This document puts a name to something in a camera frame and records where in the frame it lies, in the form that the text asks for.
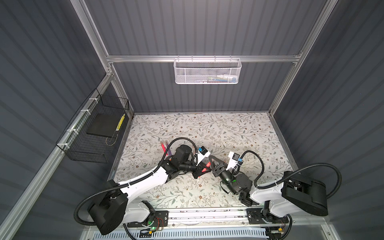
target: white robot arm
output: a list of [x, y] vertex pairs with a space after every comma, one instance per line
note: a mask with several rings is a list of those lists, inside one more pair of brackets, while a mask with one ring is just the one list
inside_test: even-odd
[[[242, 172], [240, 166], [243, 164], [243, 157], [246, 153], [252, 153], [259, 158], [262, 164], [262, 172], [252, 181]], [[230, 152], [229, 162], [209, 156], [211, 161], [212, 173], [215, 177], [220, 177], [232, 194], [239, 195], [239, 200], [246, 206], [264, 203], [264, 209], [260, 213], [266, 222], [279, 220], [287, 214], [306, 211], [316, 216], [328, 215], [327, 198], [331, 197], [341, 185], [341, 174], [339, 170], [331, 164], [316, 163], [308, 165], [295, 172], [286, 171], [284, 176], [274, 182], [257, 185], [257, 180], [264, 172], [264, 163], [260, 156], [253, 151], [245, 151], [242, 156]], [[335, 188], [326, 194], [326, 186], [323, 182], [305, 177], [298, 174], [302, 170], [326, 166], [337, 173], [338, 181]]]
[[108, 188], [102, 193], [95, 194], [88, 208], [88, 213], [94, 222], [81, 220], [76, 211], [75, 220], [83, 225], [91, 223], [97, 225], [103, 235], [110, 233], [122, 223], [140, 222], [146, 226], [148, 222], [153, 221], [155, 210], [146, 201], [138, 203], [132, 201], [142, 193], [172, 180], [181, 172], [192, 172], [194, 178], [210, 172], [210, 169], [203, 172], [206, 166], [202, 162], [209, 155], [210, 152], [203, 146], [193, 154], [189, 146], [181, 145], [174, 155], [162, 159], [158, 166], [140, 176], [119, 183], [108, 181]]

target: black bracket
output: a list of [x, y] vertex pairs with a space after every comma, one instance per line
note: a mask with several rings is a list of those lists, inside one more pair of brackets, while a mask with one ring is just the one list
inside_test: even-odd
[[239, 201], [247, 207], [259, 205], [250, 198], [249, 192], [242, 191], [239, 195]]
[[209, 161], [211, 162], [212, 173], [215, 177], [218, 177], [222, 172], [226, 170], [227, 164], [225, 162], [223, 162], [222, 160], [218, 159], [213, 155], [210, 155], [208, 158], [209, 158]]
[[198, 165], [197, 165], [197, 168], [192, 172], [192, 175], [194, 177], [194, 179], [197, 179], [198, 177], [206, 174], [206, 173], [209, 173], [211, 172], [211, 168], [210, 167], [207, 167], [205, 163], [203, 162], [200, 162]]
[[[168, 226], [168, 211], [155, 211], [155, 218], [153, 219], [151, 227], [166, 227]], [[127, 227], [147, 227], [145, 222], [129, 222], [127, 223]]]
[[249, 224], [281, 224], [281, 223], [288, 223], [288, 217], [284, 216], [282, 218], [276, 217], [276, 219], [266, 219], [263, 216], [262, 208], [252, 208], [247, 209], [247, 218], [249, 221]]

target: pink marker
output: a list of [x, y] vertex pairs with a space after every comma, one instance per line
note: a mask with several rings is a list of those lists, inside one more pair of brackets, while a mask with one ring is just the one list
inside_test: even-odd
[[161, 147], [163, 148], [163, 151], [166, 152], [166, 148], [164, 147], [163, 141], [161, 141], [160, 143], [161, 143]]

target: floral tablecloth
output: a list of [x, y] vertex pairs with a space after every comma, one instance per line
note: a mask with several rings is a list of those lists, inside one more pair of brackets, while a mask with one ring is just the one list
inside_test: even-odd
[[[197, 147], [205, 146], [211, 154], [225, 161], [228, 161], [229, 151], [240, 155], [245, 150], [255, 151], [265, 165], [259, 184], [278, 179], [291, 169], [266, 113], [136, 115], [115, 181], [131, 179], [155, 167], [164, 153], [160, 142], [170, 142], [176, 137], [188, 137]], [[172, 153], [184, 142], [175, 142]], [[252, 154], [247, 154], [243, 160], [241, 171], [253, 180], [260, 173], [261, 164]], [[158, 209], [243, 206], [238, 196], [222, 191], [220, 178], [212, 173], [197, 180], [191, 173], [178, 176], [145, 192], [136, 201], [141, 200], [147, 200]]]

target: marker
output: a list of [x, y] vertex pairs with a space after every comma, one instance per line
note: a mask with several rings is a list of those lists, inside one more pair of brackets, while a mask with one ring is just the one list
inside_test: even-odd
[[168, 155], [172, 155], [172, 153], [170, 152], [170, 148], [168, 149]]
[[164, 147], [163, 142], [161, 141], [160, 143], [161, 143], [161, 147], [163, 148], [163, 151], [166, 152], [166, 148]]
[[206, 166], [207, 166], [207, 167], [210, 167], [210, 166], [211, 166], [211, 162], [207, 163]]

